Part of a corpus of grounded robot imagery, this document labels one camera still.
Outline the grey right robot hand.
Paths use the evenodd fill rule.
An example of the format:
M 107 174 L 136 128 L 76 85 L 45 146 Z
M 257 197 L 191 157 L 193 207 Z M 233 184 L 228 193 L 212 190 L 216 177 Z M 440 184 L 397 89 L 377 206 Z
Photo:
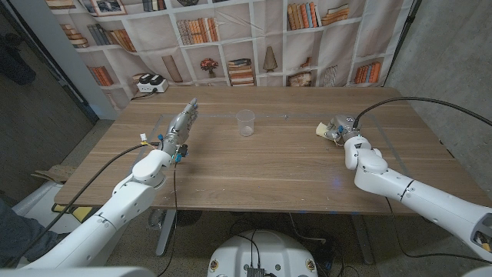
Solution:
M 324 135 L 338 144 L 343 145 L 348 139 L 359 136 L 360 131 L 354 127 L 355 119 L 348 115 L 336 115 L 327 124 Z

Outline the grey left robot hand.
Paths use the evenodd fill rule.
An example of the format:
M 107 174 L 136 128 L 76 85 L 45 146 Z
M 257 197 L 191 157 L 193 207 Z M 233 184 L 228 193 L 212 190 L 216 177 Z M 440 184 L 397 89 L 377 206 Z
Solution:
M 168 130 L 161 140 L 161 150 L 173 155 L 178 146 L 186 142 L 189 137 L 191 127 L 198 117 L 198 102 L 193 98 L 169 123 Z

